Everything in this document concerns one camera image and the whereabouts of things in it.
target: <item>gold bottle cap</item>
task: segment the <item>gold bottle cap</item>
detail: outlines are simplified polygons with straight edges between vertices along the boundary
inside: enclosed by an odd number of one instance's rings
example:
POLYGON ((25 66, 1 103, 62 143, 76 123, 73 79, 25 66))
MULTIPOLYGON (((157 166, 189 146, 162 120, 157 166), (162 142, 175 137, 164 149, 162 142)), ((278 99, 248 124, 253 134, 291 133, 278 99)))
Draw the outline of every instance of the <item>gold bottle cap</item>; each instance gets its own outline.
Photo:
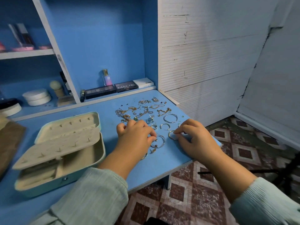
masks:
POLYGON ((103 70, 103 74, 104 74, 104 76, 108 76, 107 70, 103 70))

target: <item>right hand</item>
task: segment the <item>right hand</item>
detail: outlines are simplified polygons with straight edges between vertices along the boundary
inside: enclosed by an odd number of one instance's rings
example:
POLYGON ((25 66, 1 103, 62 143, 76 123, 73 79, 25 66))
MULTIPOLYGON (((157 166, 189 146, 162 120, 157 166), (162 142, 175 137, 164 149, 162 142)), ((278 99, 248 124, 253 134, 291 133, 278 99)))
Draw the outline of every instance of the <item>right hand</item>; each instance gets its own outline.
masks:
POLYGON ((192 158, 198 160, 206 166, 216 153, 222 153, 221 148, 207 131, 207 129, 198 121, 188 119, 184 121, 179 128, 174 131, 177 135, 180 146, 192 158), (181 133, 189 134, 189 142, 181 133))

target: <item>round white container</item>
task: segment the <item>round white container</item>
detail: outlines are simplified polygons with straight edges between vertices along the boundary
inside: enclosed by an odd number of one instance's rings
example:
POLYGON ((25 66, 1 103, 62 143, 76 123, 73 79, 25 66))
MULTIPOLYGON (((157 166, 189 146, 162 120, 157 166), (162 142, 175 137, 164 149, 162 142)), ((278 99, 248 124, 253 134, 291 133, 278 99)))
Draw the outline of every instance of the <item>round white container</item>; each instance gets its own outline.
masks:
POLYGON ((21 110, 21 106, 20 104, 15 104, 13 106, 10 106, 8 108, 5 108, 5 109, 1 109, 0 110, 0 114, 4 115, 4 117, 8 117, 8 116, 11 116, 11 115, 14 115, 16 113, 18 113, 20 110, 21 110))
POLYGON ((28 91, 23 94, 23 97, 26 99, 27 102, 36 101, 36 100, 45 98, 47 96, 50 96, 49 92, 44 88, 38 89, 38 90, 33 90, 33 91, 28 91))
POLYGON ((45 103, 49 102, 50 100, 51 100, 51 96, 48 95, 44 98, 34 100, 34 101, 27 101, 27 102, 30 106, 39 106, 39 105, 42 105, 42 104, 45 104, 45 103))

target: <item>shelf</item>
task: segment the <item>shelf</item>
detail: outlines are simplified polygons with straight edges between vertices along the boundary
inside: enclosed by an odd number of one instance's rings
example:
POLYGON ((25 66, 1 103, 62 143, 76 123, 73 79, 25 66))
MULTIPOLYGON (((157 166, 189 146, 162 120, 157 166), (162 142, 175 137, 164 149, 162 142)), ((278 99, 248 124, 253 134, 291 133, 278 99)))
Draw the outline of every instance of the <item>shelf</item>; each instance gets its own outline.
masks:
POLYGON ((55 54, 53 49, 6 52, 6 53, 0 53, 0 60, 42 56, 42 55, 53 55, 53 54, 55 54))
POLYGON ((73 108, 77 108, 77 107, 81 107, 81 106, 88 107, 88 105, 91 105, 94 103, 104 102, 107 100, 121 98, 124 96, 137 94, 140 92, 154 90, 154 89, 156 89, 156 86, 143 87, 143 88, 124 91, 124 92, 120 92, 120 93, 104 95, 101 97, 85 100, 84 102, 79 103, 79 104, 70 104, 70 105, 61 106, 61 107, 57 107, 57 105, 56 105, 57 98, 52 98, 52 100, 50 102, 48 102, 44 105, 41 105, 41 106, 29 106, 28 104, 24 103, 24 105, 22 106, 22 110, 12 116, 9 116, 9 118, 12 119, 13 121, 21 121, 21 120, 25 120, 25 119, 29 119, 29 118, 35 118, 35 117, 52 114, 52 113, 56 113, 56 112, 60 112, 60 111, 64 111, 64 110, 69 110, 69 109, 73 109, 73 108))

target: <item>white shelf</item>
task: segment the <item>white shelf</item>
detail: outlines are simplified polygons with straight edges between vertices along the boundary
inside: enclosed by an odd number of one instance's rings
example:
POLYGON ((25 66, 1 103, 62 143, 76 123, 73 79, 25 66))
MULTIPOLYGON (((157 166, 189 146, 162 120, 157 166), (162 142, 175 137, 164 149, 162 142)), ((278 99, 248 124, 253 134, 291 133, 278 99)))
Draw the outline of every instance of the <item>white shelf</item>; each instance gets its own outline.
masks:
POLYGON ((55 54, 53 49, 6 52, 6 53, 0 53, 0 60, 42 56, 42 55, 53 55, 53 54, 55 54))

